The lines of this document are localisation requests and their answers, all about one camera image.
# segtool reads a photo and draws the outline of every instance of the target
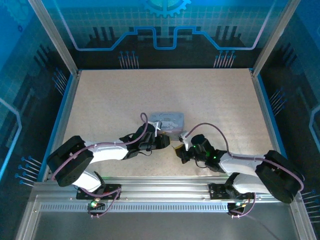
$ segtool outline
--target cable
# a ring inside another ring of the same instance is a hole
[[[106,197],[106,196],[109,196],[109,195],[112,195],[118,191],[121,191],[121,188],[117,188],[116,190],[113,190],[113,191],[110,191],[110,192],[106,192],[106,193],[103,193],[103,194],[94,194],[92,192],[89,192],[88,190],[84,189],[81,187],[81,190],[84,191],[86,194],[92,196],[92,197],[96,197],[96,198],[103,198],[103,197]]]
[[[114,204],[114,202],[116,201],[117,197],[119,196],[119,194],[121,192],[121,188],[118,188],[115,191],[113,191],[113,193],[115,193],[115,192],[117,192],[117,193],[116,193],[114,199],[112,200],[111,204],[108,206],[108,208],[103,213],[93,214],[93,213],[90,212],[90,210],[88,210],[88,213],[91,215],[92,218],[100,218],[103,215],[105,215],[111,209],[112,205]]]
[[[198,127],[202,126],[202,125],[209,125],[211,127],[214,127],[220,134],[221,136],[223,137],[224,139],[224,142],[225,142],[225,146],[226,146],[226,152],[228,153],[228,155],[234,159],[239,159],[239,160],[252,160],[252,161],[263,161],[263,162],[266,162],[268,164],[271,164],[279,169],[281,169],[282,171],[286,172],[287,174],[289,174],[291,177],[293,177],[295,180],[297,180],[300,184],[300,189],[299,189],[299,192],[301,192],[305,185],[304,183],[301,181],[301,179],[296,175],[294,174],[293,172],[291,172],[290,170],[286,169],[285,167],[273,162],[273,161],[270,161],[268,159],[265,159],[265,158],[261,158],[261,157],[245,157],[245,156],[234,156],[231,154],[231,152],[229,151],[229,144],[228,144],[228,140],[226,138],[226,136],[224,135],[224,133],[215,125],[211,124],[211,123],[208,123],[208,122],[203,122],[203,123],[199,123],[198,125],[196,125],[194,128],[191,129],[191,131],[185,136],[185,138],[189,137],[190,134]]]
[[[195,162],[195,165],[198,167],[198,168],[201,168],[201,169],[206,169],[207,168],[207,166],[199,166],[198,165],[198,161],[194,161]]]
[[[150,150],[150,154],[149,154],[149,155],[145,154],[145,153],[142,152],[142,151],[138,152],[138,154],[142,154],[142,155],[145,155],[145,156],[149,157],[149,156],[151,156],[151,154],[152,154],[152,150]]]
[[[145,127],[143,129],[143,132],[141,133],[141,135],[139,137],[137,137],[135,140],[133,141],[129,141],[129,142],[122,142],[122,143],[115,143],[115,142],[100,142],[100,143],[96,143],[96,144],[92,144],[89,146],[86,146],[82,149],[80,149],[79,151],[77,151],[75,154],[73,154],[72,156],[70,156],[64,163],[62,163],[52,174],[51,180],[55,180],[56,175],[61,171],[61,169],[63,169],[71,160],[75,159],[76,157],[78,157],[79,154],[81,154],[82,152],[84,152],[85,150],[88,149],[93,149],[96,147],[100,147],[100,146],[105,146],[105,145],[114,145],[114,146],[125,146],[125,145],[130,145],[130,144],[134,144],[137,141],[139,141],[143,135],[146,133],[147,128],[148,128],[148,116],[147,114],[145,114],[144,112],[142,112],[140,114],[140,118],[142,120],[142,122],[145,123]]]
[[[236,211],[236,210],[231,210],[231,212],[234,212],[236,214],[242,214],[240,211]],[[281,240],[279,237],[277,237],[266,225],[264,225],[261,221],[259,221],[258,219],[256,219],[253,216],[250,215],[245,215],[246,217],[252,219],[253,221],[256,221],[257,223],[259,223],[262,227],[264,227],[265,230],[267,230],[268,233],[270,233],[275,239],[277,240]]]
[[[252,211],[252,209],[254,208],[255,204],[256,204],[256,193],[253,193],[253,202],[252,202],[252,205],[251,205],[250,209],[247,212],[241,213],[241,215],[238,215],[238,218],[242,218],[244,216],[247,216]]]

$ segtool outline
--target green led light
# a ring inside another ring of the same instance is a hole
[[[96,201],[92,201],[92,202],[91,202],[91,207],[94,208],[94,207],[96,207],[97,205],[98,205],[98,203],[97,203]]]

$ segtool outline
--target metal frame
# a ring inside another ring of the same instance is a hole
[[[284,30],[288,22],[290,21],[292,15],[296,11],[300,1],[301,0],[289,0],[288,3],[286,4],[275,30],[273,31],[272,34],[270,34],[268,41],[266,42],[258,59],[256,60],[253,66],[253,69],[254,69],[253,76],[257,77],[258,74],[260,73],[261,69],[263,68],[267,59],[269,58],[272,50],[276,46],[279,38],[284,33]]]
[[[28,0],[36,15],[41,21],[47,34],[49,35],[54,46],[58,50],[61,58],[68,67],[73,76],[78,73],[77,66],[73,61],[66,45],[61,38],[59,31],[53,23],[49,13],[41,0]],[[287,3],[280,21],[273,34],[267,41],[255,65],[252,74],[253,85],[256,90],[258,101],[263,113],[263,117],[269,132],[272,146],[275,150],[281,151],[280,143],[277,141],[277,135],[269,115],[267,103],[265,101],[262,88],[258,81],[258,74],[267,61],[277,41],[282,35],[285,27],[295,12],[300,0],[291,0]],[[64,131],[67,126],[68,118],[71,112],[73,99],[76,94],[79,78],[72,85],[72,90],[68,94],[66,105],[63,109],[62,119],[58,125],[57,135],[54,138],[51,151],[56,149],[63,141]],[[117,201],[116,206],[128,205],[149,205],[150,203],[162,203],[176,206],[184,203],[186,206],[195,204],[208,204],[207,206],[216,206],[217,204],[226,203],[226,201],[210,200],[208,183],[224,183],[227,176],[222,177],[113,177],[106,179],[106,183],[122,184],[121,198]],[[55,182],[37,182],[35,183],[30,199],[26,206],[22,222],[20,224],[16,239],[32,239],[34,231],[39,220],[39,212],[82,212],[85,211],[88,203],[86,200],[75,199],[76,190],[73,187],[61,188]],[[258,203],[278,202],[271,195],[259,194]],[[297,227],[299,237],[304,240],[315,240],[316,236],[308,218],[308,213],[303,204],[300,194],[296,196],[295,201],[291,204],[292,215]]]
[[[60,54],[65,65],[69,69],[70,73],[73,76],[76,76],[78,73],[78,68],[72,56],[70,55],[62,37],[60,36],[60,33],[56,28],[56,25],[52,21],[47,9],[45,8],[43,2],[41,0],[28,0],[28,1],[31,7],[33,8],[35,14],[39,18],[49,38],[51,39],[53,45],[55,46],[58,53]]]

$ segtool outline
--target blue line graphic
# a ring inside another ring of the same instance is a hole
[[[319,142],[319,139],[317,137],[317,134],[316,134],[316,131],[314,130],[313,128],[313,124],[315,122],[315,115],[317,112],[320,111],[320,105],[318,105],[315,109],[313,109],[311,111],[311,116],[310,116],[310,122],[309,122],[309,129],[310,129],[310,132],[312,134],[312,137],[313,137],[313,140],[316,144],[316,147],[318,148],[318,151],[320,152],[320,142]]]
[[[217,50],[243,50],[243,51],[250,51],[255,49],[255,47],[258,44],[258,41],[267,25],[267,22],[270,18],[270,15],[276,5],[277,0],[274,0],[268,14],[265,17],[265,20],[261,26],[261,29],[251,47],[221,47],[219,46],[210,36],[206,31],[197,31],[197,26],[189,25],[189,26],[176,26],[174,31],[173,31],[173,46],[158,46],[157,44],[157,34],[156,34],[156,29],[153,26],[135,26],[133,28],[133,31],[128,31],[122,34],[122,36],[111,46],[111,47],[97,47],[97,48],[79,48],[69,27],[68,24],[61,13],[61,10],[58,7],[58,4],[56,1],[54,1],[56,9],[58,11],[59,16],[61,17],[61,20],[63,22],[63,25],[72,41],[73,46],[75,47],[76,50],[81,51],[81,52],[94,52],[94,51],[113,51],[121,42],[122,40],[127,37],[127,36],[132,36],[132,35],[138,35],[139,30],[151,30],[152,31],[152,38],[153,38],[153,47],[156,50],[174,50],[177,47],[177,40],[178,40],[178,31],[179,30],[192,30],[193,35],[203,35]]]
[[[15,116],[16,116],[16,120],[18,122],[18,130],[16,131],[15,135],[14,135],[14,138],[12,140],[12,143],[11,143],[11,146],[8,150],[8,153],[6,154],[5,156],[5,159],[3,161],[3,164],[2,164],[2,167],[0,169],[0,182],[1,182],[1,179],[5,173],[5,170],[6,170],[6,167],[8,165],[8,162],[10,160],[10,157],[14,151],[14,148],[17,144],[17,141],[18,141],[18,138],[19,138],[19,135],[21,133],[21,130],[22,130],[22,123],[21,123],[21,118],[20,118],[20,114],[19,112],[13,108],[11,105],[9,105],[5,100],[3,100],[2,98],[0,98],[0,103],[2,103],[7,109],[9,109],[10,112],[12,112]]]

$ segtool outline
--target blue border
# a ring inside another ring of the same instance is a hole
[[[61,101],[61,104],[60,104],[60,108],[59,108],[58,114],[56,116],[54,125],[53,125],[53,129],[52,129],[52,132],[51,132],[50,140],[49,140],[48,146],[46,148],[46,151],[45,151],[45,154],[44,154],[44,157],[43,157],[43,161],[42,161],[42,165],[41,165],[41,168],[40,168],[40,171],[39,171],[37,182],[42,182],[42,178],[44,177],[44,174],[46,172],[47,158],[49,157],[49,155],[51,153],[52,146],[53,146],[54,141],[55,141],[55,137],[56,137],[56,134],[57,134],[58,126],[59,126],[59,123],[60,123],[60,120],[61,120],[61,117],[62,117],[62,112],[64,111],[64,108],[65,108],[65,105],[66,105],[67,97],[68,97],[68,94],[69,94],[69,90],[70,90],[71,84],[73,82],[73,78],[74,78],[73,75],[70,74],[70,77],[69,77],[69,80],[68,80],[68,84],[66,85],[66,88],[65,88],[65,91],[64,91],[64,95],[63,95],[63,98],[62,98],[62,101]]]
[[[121,35],[121,37],[111,46],[111,47],[94,47],[94,48],[80,48],[76,44],[76,41],[71,38],[71,41],[76,50],[81,52],[94,52],[94,51],[113,51],[127,36],[134,36],[138,35],[139,30],[151,30],[152,31],[152,39],[153,39],[153,47],[156,50],[174,50],[177,47],[178,42],[178,30],[192,30],[193,35],[203,35],[217,50],[245,50],[251,51],[256,48],[260,36],[264,30],[264,26],[262,26],[261,31],[259,32],[258,36],[256,37],[253,45],[251,47],[232,47],[232,46],[219,46],[212,37],[206,31],[198,31],[197,26],[176,26],[173,31],[173,44],[172,46],[158,46],[157,43],[157,33],[156,28],[153,26],[135,26],[133,27],[133,31],[125,32]]]
[[[266,91],[265,85],[264,85],[264,83],[262,81],[260,73],[257,75],[257,78],[258,78],[259,85],[261,87],[263,100],[265,102],[266,108],[268,110],[268,113],[269,113],[269,116],[270,116],[270,119],[271,119],[271,124],[272,124],[272,127],[274,129],[275,137],[276,137],[276,140],[278,142],[278,145],[279,145],[279,148],[280,148],[280,152],[286,159],[288,159],[287,153],[286,153],[286,150],[285,150],[285,146],[284,146],[284,144],[282,142],[282,139],[281,139],[281,136],[280,136],[280,132],[279,132],[279,129],[278,129],[278,126],[277,126],[277,123],[276,123],[276,119],[275,119],[275,116],[274,116],[274,114],[272,112],[272,108],[271,108],[271,105],[270,105],[270,102],[269,102],[267,91]]]

